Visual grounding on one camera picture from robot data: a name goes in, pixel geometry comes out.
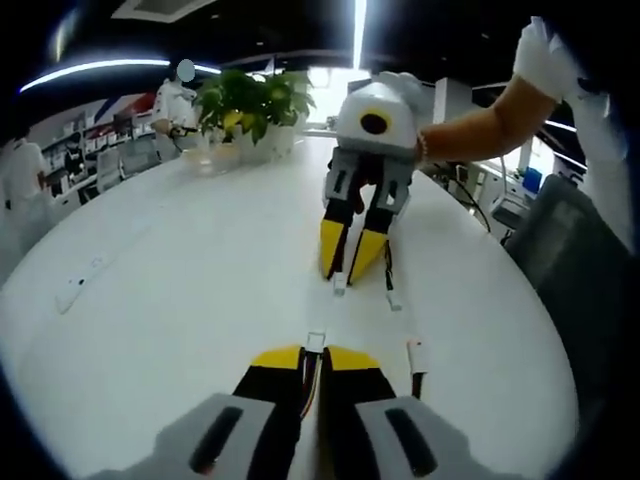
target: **office chair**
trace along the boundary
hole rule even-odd
[[[571,364],[581,421],[597,415],[611,379],[630,255],[593,203],[549,176],[505,246],[551,316]]]
[[[120,152],[117,148],[109,148],[98,155],[96,187],[104,193],[122,182],[120,173]]]
[[[155,139],[144,136],[118,145],[125,178],[160,165]]]

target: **desk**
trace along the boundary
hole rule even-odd
[[[88,185],[91,185],[97,179],[98,179],[98,175],[97,174],[90,175],[87,178],[85,178],[84,180],[76,183],[73,187],[71,187],[69,189],[68,192],[65,192],[65,193],[70,194],[72,192],[77,192],[78,190],[80,190],[80,189],[82,189],[82,188],[84,188],[84,187],[86,187]]]
[[[164,426],[231,392],[259,352],[304,344],[313,326],[328,328],[329,343],[373,355],[396,393],[409,393],[382,265],[342,299],[318,273],[333,144],[309,138],[288,161],[217,178],[195,177],[182,161],[161,165],[76,211],[19,265],[0,298],[1,358],[73,477],[148,456]],[[577,426],[561,341],[480,223],[420,174],[411,192],[391,241],[396,286],[430,352],[423,399],[478,465],[542,478]],[[98,254],[107,266],[60,315],[60,286]],[[313,478],[314,429],[311,415],[290,478]],[[433,449],[438,457],[437,439]],[[451,478],[456,459],[438,460],[433,478]]]

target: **person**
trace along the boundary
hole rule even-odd
[[[84,164],[84,153],[81,148],[82,136],[75,132],[65,144],[64,168],[69,175],[80,175]]]
[[[11,148],[12,145],[7,145],[0,154],[0,289],[22,259],[20,239],[9,219],[10,201],[5,193],[5,183],[7,183],[5,179],[8,175],[9,164],[5,150]]]
[[[178,62],[171,62],[169,78],[156,94],[151,122],[151,127],[156,131],[158,153],[163,162],[174,160],[182,150],[195,146],[195,139],[188,136],[197,127],[193,108],[195,98],[196,92],[184,87],[178,77]]]
[[[42,151],[28,142],[29,128],[22,128],[8,152],[4,174],[5,209],[20,238],[25,255],[51,229],[51,197],[45,191],[47,170]]]
[[[425,165],[439,160],[465,163],[504,155],[532,137],[558,104],[566,101],[573,111],[578,140],[586,156],[585,193],[630,253],[625,280],[629,313],[623,320],[623,329],[629,329],[639,276],[640,157],[639,137],[634,133],[638,131],[637,112],[630,114],[629,101],[637,97],[620,78],[628,77],[633,69],[628,64],[624,72],[619,65],[616,69],[610,63],[611,57],[628,56],[607,51],[606,42],[615,44],[606,36],[609,32],[590,30],[586,25],[576,27],[583,20],[586,21],[582,16],[533,17],[522,30],[513,76],[495,103],[451,122],[422,129],[417,156]],[[604,28],[606,21],[600,23]],[[615,28],[622,27],[616,23]],[[589,47],[594,41],[599,48]],[[627,400],[629,382],[621,373],[628,368],[625,365],[631,350],[624,343],[619,346],[617,373],[611,373],[615,383],[603,413],[586,436],[579,436],[575,449],[554,478],[610,476],[604,473],[632,461],[632,455],[625,458],[621,433],[628,421],[624,415],[632,411]]]

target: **human arm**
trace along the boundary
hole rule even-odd
[[[562,98],[562,82],[556,78],[548,39],[538,22],[523,29],[513,71],[491,107],[420,132],[429,160],[494,158],[518,147],[540,129]]]
[[[40,185],[40,190],[44,190],[45,188],[47,188],[47,178],[42,170],[38,172],[37,178],[38,185]]]
[[[495,103],[420,133],[430,161],[475,162],[499,157],[533,136],[556,107],[554,99],[514,75]]]
[[[158,133],[162,133],[168,136],[171,132],[171,122],[166,118],[161,118],[160,120],[156,120],[155,122],[151,123],[151,128],[153,128]]]

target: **black ceiling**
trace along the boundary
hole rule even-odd
[[[0,20],[0,41],[8,46],[0,92],[0,108],[9,112],[3,137],[18,122],[35,123],[92,100],[154,90],[166,74],[159,67],[96,70],[17,95],[42,73],[85,61],[190,58],[254,70],[273,55],[287,68],[351,63],[355,0],[217,0],[173,24],[112,19],[123,1],[10,2]],[[368,0],[362,67],[410,71],[428,82],[445,76],[472,86],[504,82],[528,19],[520,2],[507,0]],[[67,34],[56,45],[63,21]],[[490,104],[494,95],[495,90],[479,90],[474,98]],[[572,121],[568,109],[556,112],[554,120]],[[574,135],[548,131],[554,149],[582,158]]]

